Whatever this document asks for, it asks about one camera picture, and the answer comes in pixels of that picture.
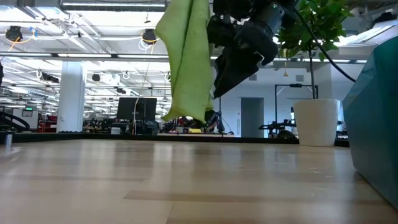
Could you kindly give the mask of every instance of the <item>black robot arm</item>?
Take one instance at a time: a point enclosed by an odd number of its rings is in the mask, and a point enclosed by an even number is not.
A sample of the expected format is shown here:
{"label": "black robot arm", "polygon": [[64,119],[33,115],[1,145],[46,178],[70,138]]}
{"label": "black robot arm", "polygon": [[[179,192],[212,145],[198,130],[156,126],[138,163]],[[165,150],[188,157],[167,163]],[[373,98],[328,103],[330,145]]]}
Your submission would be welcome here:
{"label": "black robot arm", "polygon": [[256,73],[259,63],[273,61],[278,46],[272,38],[281,27],[294,25],[295,4],[295,0],[214,0],[208,39],[224,47],[216,60],[215,98]]}

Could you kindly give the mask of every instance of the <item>white planter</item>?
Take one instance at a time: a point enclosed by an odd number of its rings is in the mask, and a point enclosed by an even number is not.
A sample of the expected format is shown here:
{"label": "white planter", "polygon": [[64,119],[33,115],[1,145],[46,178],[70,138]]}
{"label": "white planter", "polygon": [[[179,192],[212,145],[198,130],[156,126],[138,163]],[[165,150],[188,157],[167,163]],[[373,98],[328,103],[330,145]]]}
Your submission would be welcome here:
{"label": "white planter", "polygon": [[294,104],[300,145],[330,147],[335,145],[340,101],[303,100]]}

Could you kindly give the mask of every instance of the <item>green cloth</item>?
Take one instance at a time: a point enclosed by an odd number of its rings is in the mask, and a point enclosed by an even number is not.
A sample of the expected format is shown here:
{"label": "green cloth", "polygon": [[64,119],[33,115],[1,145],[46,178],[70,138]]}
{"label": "green cloth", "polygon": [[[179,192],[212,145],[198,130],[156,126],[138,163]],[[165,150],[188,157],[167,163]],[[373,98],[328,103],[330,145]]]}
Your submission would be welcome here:
{"label": "green cloth", "polygon": [[156,27],[170,59],[173,102],[166,121],[191,116],[204,122],[206,110],[213,108],[209,19],[208,1],[173,0]]}

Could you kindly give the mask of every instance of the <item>teal box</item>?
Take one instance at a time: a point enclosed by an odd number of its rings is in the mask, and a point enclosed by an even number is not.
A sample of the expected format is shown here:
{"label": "teal box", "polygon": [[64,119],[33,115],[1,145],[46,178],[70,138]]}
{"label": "teal box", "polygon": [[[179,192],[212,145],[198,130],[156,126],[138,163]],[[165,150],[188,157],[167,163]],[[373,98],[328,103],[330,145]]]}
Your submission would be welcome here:
{"label": "teal box", "polygon": [[355,168],[398,209],[398,37],[375,48],[343,108]]}

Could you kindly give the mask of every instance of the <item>doorway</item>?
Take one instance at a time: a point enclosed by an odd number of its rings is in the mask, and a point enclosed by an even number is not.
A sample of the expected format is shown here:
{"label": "doorway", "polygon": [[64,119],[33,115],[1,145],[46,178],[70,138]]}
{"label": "doorway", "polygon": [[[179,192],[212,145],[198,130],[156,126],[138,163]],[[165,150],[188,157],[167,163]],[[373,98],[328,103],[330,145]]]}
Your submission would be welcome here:
{"label": "doorway", "polygon": [[242,98],[241,100],[242,138],[263,138],[264,130],[264,99]]}

